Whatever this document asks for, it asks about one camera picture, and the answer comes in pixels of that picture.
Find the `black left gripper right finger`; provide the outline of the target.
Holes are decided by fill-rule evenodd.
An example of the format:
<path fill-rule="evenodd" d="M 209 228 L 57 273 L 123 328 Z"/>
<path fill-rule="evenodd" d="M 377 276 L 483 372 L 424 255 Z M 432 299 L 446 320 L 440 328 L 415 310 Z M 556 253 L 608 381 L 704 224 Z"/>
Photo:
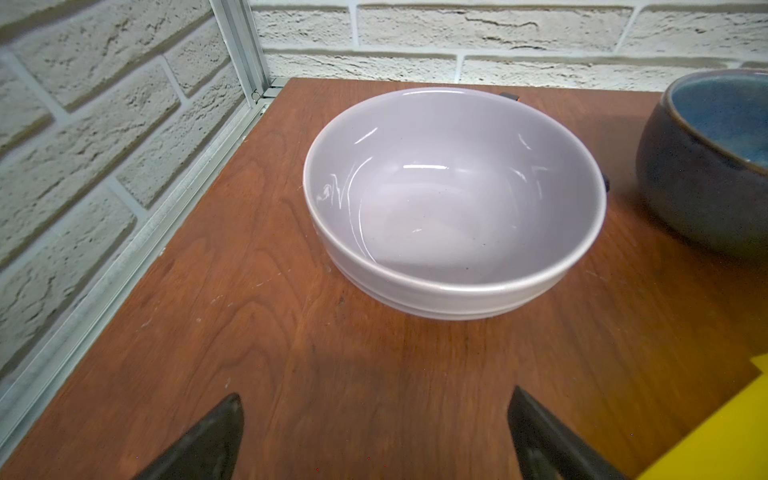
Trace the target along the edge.
<path fill-rule="evenodd" d="M 524 479 L 625 477 L 520 386 L 514 388 L 507 422 Z"/>

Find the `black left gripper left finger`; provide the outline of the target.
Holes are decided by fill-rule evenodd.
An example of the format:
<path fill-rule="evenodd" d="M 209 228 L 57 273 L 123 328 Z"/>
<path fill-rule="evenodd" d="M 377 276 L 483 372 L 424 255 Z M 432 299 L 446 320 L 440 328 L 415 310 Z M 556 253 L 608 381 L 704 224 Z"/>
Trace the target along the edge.
<path fill-rule="evenodd" d="M 231 479 L 243 431 L 241 397 L 231 393 L 134 479 Z"/>

